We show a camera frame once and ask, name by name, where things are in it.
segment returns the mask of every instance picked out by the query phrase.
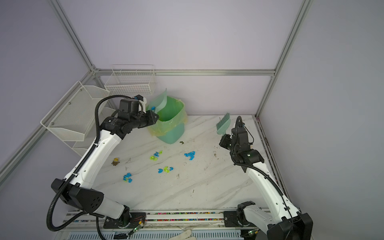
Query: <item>wall-mounted basket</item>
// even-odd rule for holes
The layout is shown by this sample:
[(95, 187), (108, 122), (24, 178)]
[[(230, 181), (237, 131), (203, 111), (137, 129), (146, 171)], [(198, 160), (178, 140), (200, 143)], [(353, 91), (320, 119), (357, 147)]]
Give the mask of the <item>wall-mounted basket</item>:
[[(77, 82), (64, 96), (69, 99), (59, 101), (61, 110), (55, 115), (55, 106), (40, 123), (63, 142), (84, 141), (94, 125), (96, 104), (108, 95), (108, 90)], [(106, 103), (100, 106), (99, 114)]]
[[(99, 122), (103, 122), (104, 119), (108, 116), (111, 116), (115, 110), (112, 108), (104, 107), (99, 113)], [(96, 124), (93, 122), (91, 125), (91, 130), (89, 131), (89, 134), (85, 137), (84, 141), (78, 141), (73, 144), (73, 146), (70, 146), (69, 143), (67, 143), (70, 148), (75, 151), (80, 156), (83, 156), (88, 148), (93, 144), (96, 137)]]
[(111, 94), (152, 95), (156, 87), (153, 65), (111, 65), (112, 75), (105, 84)]

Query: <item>small figurine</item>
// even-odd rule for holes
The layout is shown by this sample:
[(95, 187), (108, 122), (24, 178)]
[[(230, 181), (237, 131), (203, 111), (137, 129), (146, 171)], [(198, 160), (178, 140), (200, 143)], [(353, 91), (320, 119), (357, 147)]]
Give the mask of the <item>small figurine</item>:
[(113, 161), (112, 161), (112, 165), (113, 166), (116, 166), (117, 164), (119, 163), (119, 158), (115, 158)]

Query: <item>green trash can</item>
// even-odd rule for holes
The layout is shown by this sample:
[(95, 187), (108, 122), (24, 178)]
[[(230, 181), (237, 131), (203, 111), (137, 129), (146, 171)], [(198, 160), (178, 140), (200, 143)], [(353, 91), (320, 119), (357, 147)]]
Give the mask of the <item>green trash can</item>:
[(166, 104), (162, 109), (156, 109), (155, 112), (159, 115), (159, 120), (155, 125), (148, 126), (147, 129), (151, 135), (156, 136), (163, 142), (168, 144), (175, 143), (184, 133), (184, 124), (187, 122), (187, 113), (184, 103), (172, 97), (164, 97)]

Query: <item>marble table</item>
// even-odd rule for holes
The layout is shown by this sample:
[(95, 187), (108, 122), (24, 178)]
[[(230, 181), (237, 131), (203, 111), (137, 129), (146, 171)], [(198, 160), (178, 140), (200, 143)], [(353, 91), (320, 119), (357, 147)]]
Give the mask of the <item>marble table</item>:
[[(96, 177), (93, 189), (101, 191), (131, 210), (183, 210), (236, 208), (253, 201), (266, 203), (256, 185), (241, 167), (234, 166), (229, 151), (220, 147), (216, 123), (222, 116), (189, 116), (185, 133), (174, 144), (166, 144), (146, 129), (134, 129), (113, 150)], [(231, 127), (237, 116), (231, 116)], [(252, 146), (267, 157), (251, 115), (242, 116), (254, 136)], [(157, 161), (149, 158), (160, 150)], [(184, 153), (195, 151), (190, 161)], [(113, 166), (118, 157), (120, 163)], [(169, 173), (158, 173), (165, 166)], [(124, 182), (130, 172), (132, 182)]]

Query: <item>robotic arm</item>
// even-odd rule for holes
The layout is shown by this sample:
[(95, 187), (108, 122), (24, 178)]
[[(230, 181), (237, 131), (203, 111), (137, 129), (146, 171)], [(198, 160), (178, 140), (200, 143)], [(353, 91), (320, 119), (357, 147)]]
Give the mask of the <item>robotic arm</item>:
[[(98, 109), (103, 101), (110, 98), (123, 97), (120, 109), (107, 117), (99, 125)], [(59, 231), (82, 214), (96, 216), (98, 233), (103, 239), (98, 227), (98, 217), (107, 216), (114, 226), (126, 228), (131, 221), (129, 207), (117, 203), (104, 196), (102, 192), (91, 189), (106, 159), (113, 149), (124, 139), (125, 135), (134, 128), (153, 125), (159, 116), (152, 111), (145, 111), (146, 99), (140, 95), (130, 98), (114, 95), (102, 99), (95, 109), (96, 138), (87, 153), (64, 179), (55, 179), (51, 184), (56, 192), (47, 213), (47, 227), (51, 231)], [(310, 240), (312, 219), (308, 214), (301, 214), (283, 194), (276, 182), (270, 177), (267, 165), (257, 150), (251, 149), (248, 133), (241, 117), (236, 120), (232, 135), (224, 135), (220, 146), (230, 151), (234, 165), (241, 166), (243, 171), (253, 180), (266, 200), (270, 214), (264, 212), (253, 202), (238, 205), (237, 222), (240, 226), (255, 226), (265, 232), (270, 240)], [(80, 212), (59, 227), (52, 223), (53, 209), (58, 199), (76, 207)], [(129, 235), (137, 231), (142, 222)]]
[(270, 214), (253, 202), (244, 202), (237, 209), (239, 225), (249, 226), (253, 223), (267, 234), (269, 240), (310, 240), (313, 225), (311, 217), (307, 213), (302, 214), (271, 178), (263, 157), (257, 150), (251, 149), (253, 142), (248, 142), (247, 131), (238, 116), (232, 135), (224, 135), (220, 146), (230, 151), (234, 165), (241, 166), (256, 184)]
[[(120, 101), (120, 109), (112, 116), (107, 117), (99, 126), (98, 109), (100, 104), (112, 97), (125, 97)], [(104, 162), (112, 150), (124, 139), (125, 135), (134, 128), (143, 128), (156, 123), (159, 116), (152, 111), (145, 111), (146, 99), (140, 95), (129, 98), (115, 95), (102, 99), (95, 110), (96, 139), (89, 147), (87, 153), (64, 179), (55, 179), (51, 184), (56, 192), (47, 214), (47, 226), (51, 231), (58, 231), (68, 224), (60, 227), (52, 224), (53, 208), (60, 198), (64, 203), (83, 210), (97, 217), (110, 217), (116, 221), (116, 226), (124, 228), (130, 223), (129, 207), (117, 203), (104, 196), (102, 192), (91, 189)]]

